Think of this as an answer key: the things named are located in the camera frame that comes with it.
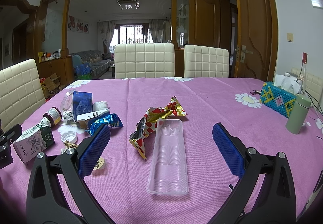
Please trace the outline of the milk carton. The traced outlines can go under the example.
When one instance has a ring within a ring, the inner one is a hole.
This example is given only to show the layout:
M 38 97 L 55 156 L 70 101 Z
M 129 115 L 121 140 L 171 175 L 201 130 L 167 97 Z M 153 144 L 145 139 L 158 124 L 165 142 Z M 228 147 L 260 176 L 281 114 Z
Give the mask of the milk carton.
M 26 129 L 13 143 L 14 150 L 23 163 L 29 162 L 38 153 L 54 145 L 50 121 L 43 117 L 38 124 Z

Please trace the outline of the small jelly cup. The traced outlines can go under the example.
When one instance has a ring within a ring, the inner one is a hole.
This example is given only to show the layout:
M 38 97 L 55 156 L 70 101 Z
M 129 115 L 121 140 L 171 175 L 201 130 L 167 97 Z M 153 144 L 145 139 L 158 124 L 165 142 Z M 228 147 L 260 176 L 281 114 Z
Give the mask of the small jelly cup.
M 96 165 L 94 166 L 93 170 L 103 170 L 106 166 L 107 161 L 103 157 L 100 157 L 96 162 Z

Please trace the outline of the white bottle cap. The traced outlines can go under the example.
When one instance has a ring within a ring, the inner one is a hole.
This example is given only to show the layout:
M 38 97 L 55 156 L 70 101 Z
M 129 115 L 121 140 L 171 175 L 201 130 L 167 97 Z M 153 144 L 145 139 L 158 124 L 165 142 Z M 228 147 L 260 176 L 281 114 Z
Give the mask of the white bottle cap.
M 63 135 L 61 136 L 61 141 L 62 142 L 69 142 L 72 144 L 75 144 L 77 142 L 77 134 L 74 131 L 66 131 L 65 133 L 63 133 Z

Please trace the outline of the clear round plastic container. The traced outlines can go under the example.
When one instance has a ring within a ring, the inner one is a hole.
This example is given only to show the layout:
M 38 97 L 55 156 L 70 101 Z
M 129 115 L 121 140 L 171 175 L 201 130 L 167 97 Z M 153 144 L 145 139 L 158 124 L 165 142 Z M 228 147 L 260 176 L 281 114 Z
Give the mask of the clear round plastic container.
M 60 111 L 65 122 L 77 121 L 77 116 L 93 111 L 92 93 L 69 90 L 61 102 Z

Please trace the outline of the blue foil wrapper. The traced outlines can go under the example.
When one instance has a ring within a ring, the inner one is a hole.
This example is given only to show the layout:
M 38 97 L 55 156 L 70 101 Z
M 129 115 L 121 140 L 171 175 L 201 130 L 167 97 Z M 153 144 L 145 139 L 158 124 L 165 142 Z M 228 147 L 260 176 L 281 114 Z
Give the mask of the blue foil wrapper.
M 117 114 L 106 112 L 100 116 L 89 119 L 85 131 L 92 136 L 98 130 L 98 128 L 104 124 L 116 128 L 123 127 L 123 123 Z

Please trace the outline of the clear plastic tray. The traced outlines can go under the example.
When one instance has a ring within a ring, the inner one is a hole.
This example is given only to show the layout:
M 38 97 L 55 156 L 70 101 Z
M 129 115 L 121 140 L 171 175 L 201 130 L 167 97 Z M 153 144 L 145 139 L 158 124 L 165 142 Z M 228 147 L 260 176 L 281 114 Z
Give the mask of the clear plastic tray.
M 185 196 L 189 192 L 181 120 L 159 119 L 146 190 L 153 195 Z

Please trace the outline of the red gold snack wrapper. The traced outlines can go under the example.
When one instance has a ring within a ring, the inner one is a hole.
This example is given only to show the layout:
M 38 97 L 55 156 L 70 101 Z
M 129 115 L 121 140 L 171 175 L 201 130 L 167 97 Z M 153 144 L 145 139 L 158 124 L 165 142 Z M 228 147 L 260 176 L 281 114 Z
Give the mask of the red gold snack wrapper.
M 139 155 L 146 160 L 145 139 L 157 129 L 159 119 L 167 119 L 171 116 L 186 116 L 176 96 L 172 97 L 165 107 L 150 107 L 140 121 L 136 124 L 136 131 L 130 134 L 129 142 Z

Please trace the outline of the white tissue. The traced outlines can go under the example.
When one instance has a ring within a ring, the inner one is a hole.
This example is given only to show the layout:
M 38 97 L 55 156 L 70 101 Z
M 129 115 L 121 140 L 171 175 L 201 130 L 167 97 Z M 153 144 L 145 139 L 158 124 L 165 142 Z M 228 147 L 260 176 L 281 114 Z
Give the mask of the white tissue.
M 108 103 L 106 101 L 97 101 L 92 105 L 93 111 L 98 113 L 109 112 Z

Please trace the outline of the cream chair left side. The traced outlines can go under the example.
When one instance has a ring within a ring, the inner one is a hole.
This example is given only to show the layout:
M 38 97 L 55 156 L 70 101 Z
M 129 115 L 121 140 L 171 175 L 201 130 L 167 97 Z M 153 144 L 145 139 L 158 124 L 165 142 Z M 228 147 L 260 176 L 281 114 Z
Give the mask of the cream chair left side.
M 35 60 L 28 59 L 1 70 L 1 129 L 23 124 L 45 104 Z

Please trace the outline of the cream chair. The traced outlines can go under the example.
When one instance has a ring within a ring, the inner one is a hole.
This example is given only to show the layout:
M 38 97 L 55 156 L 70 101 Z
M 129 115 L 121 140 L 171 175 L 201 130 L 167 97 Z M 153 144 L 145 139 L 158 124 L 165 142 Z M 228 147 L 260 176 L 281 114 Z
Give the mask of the cream chair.
M 28 59 L 1 70 L 1 129 L 23 124 L 45 104 L 35 60 Z
M 185 45 L 185 77 L 229 77 L 229 52 L 227 49 Z
M 175 49 L 172 43 L 117 45 L 114 52 L 115 78 L 159 78 L 175 74 Z

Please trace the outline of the cardboard boxes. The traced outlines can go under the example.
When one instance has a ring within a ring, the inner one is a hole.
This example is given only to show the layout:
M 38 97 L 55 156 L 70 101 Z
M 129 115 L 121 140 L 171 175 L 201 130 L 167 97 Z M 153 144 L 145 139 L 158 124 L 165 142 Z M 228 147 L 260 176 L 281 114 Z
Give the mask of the cardboard boxes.
M 40 83 L 45 99 L 53 97 L 66 87 L 65 84 L 61 83 L 61 76 L 56 75 L 56 73 L 50 75 L 46 79 L 41 78 Z

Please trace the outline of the colourful bag on floor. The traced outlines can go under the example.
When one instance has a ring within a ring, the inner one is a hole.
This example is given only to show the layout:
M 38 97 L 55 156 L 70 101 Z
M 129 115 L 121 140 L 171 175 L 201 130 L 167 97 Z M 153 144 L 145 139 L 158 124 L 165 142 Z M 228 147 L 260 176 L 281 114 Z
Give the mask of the colourful bag on floor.
M 91 80 L 92 69 L 89 63 L 77 65 L 74 69 L 77 80 Z

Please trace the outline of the pink floral tablecloth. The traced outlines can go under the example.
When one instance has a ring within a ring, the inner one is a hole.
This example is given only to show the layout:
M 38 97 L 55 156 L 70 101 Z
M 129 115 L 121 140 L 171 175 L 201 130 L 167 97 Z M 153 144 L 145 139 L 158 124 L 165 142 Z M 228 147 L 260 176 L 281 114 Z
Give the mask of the pink floral tablecloth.
M 85 183 L 116 223 L 207 223 L 238 181 L 212 139 L 212 128 L 220 122 L 247 147 L 272 156 L 284 152 L 294 178 L 297 222 L 322 223 L 322 214 L 309 210 L 322 172 L 322 116 L 309 110 L 301 131 L 292 134 L 286 117 L 253 95 L 262 86 L 256 79 L 217 78 L 83 82 L 78 91 L 92 93 L 93 102 L 105 101 L 123 124 L 111 130 L 103 168 Z M 186 112 L 181 120 L 189 191 L 184 196 L 147 192 L 154 134 L 145 140 L 146 159 L 129 142 L 146 111 L 166 107 L 172 97 Z

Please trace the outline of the grey sofa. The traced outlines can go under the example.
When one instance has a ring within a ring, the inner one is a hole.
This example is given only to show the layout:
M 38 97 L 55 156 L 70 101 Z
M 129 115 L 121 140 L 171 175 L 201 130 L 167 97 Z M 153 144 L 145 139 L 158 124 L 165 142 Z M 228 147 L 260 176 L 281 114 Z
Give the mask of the grey sofa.
M 76 66 L 88 64 L 91 68 L 92 78 L 98 79 L 105 72 L 109 71 L 114 64 L 114 57 L 111 53 L 102 53 L 99 50 L 85 50 L 77 53 L 71 53 L 74 73 Z

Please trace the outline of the cream chair far right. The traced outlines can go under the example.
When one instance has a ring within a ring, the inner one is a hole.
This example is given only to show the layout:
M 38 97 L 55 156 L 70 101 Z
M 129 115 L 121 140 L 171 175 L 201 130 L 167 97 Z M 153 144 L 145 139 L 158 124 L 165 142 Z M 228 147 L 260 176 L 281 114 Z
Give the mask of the cream chair far right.
M 185 45 L 185 77 L 229 77 L 229 52 L 227 49 Z

